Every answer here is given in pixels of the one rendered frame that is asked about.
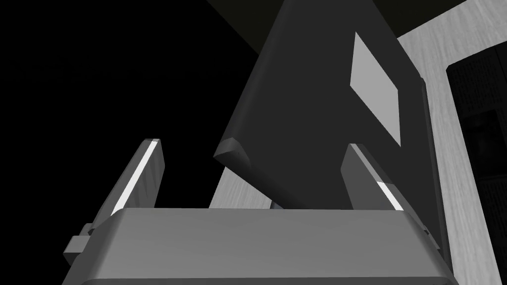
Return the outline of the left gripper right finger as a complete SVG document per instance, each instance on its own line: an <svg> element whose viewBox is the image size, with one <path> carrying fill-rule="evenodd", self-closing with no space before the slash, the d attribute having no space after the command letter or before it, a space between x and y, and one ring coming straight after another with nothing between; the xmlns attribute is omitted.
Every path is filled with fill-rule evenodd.
<svg viewBox="0 0 507 285"><path fill-rule="evenodd" d="M340 170L354 210L399 210L417 217L413 207L362 144L347 146Z"/></svg>

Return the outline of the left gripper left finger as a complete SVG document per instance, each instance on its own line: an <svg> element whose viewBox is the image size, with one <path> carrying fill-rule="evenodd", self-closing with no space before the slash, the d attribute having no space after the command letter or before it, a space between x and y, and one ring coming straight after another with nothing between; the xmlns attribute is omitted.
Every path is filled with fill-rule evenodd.
<svg viewBox="0 0 507 285"><path fill-rule="evenodd" d="M165 169L161 140L145 139L102 204L91 229L123 208L153 208Z"/></svg>

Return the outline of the dark grey appliance door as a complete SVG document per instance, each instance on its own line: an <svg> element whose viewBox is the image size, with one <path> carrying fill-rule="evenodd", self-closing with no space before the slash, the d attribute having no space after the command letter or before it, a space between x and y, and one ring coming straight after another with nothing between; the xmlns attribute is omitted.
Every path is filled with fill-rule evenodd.
<svg viewBox="0 0 507 285"><path fill-rule="evenodd" d="M426 85L373 0L284 0L214 158L284 209L352 209L357 144L450 258Z"/></svg>

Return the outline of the pale grey wooden cupboard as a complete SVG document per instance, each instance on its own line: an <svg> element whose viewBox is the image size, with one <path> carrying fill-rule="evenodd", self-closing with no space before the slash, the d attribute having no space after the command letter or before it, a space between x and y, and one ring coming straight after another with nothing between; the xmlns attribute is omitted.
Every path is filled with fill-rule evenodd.
<svg viewBox="0 0 507 285"><path fill-rule="evenodd" d="M380 285L502 285L446 68L507 39L506 21L500 17L507 12L507 0L468 4L475 17L465 19L462 28L456 7L397 38L426 85L449 260L420 218L405 211L284 209L266 196L263 206L238 209L240 217L265 220L252 229L261 238L253 263L267 263L262 278L313 285L333 280L345 285L368 280ZM227 168L224 175L231 173Z"/></svg>

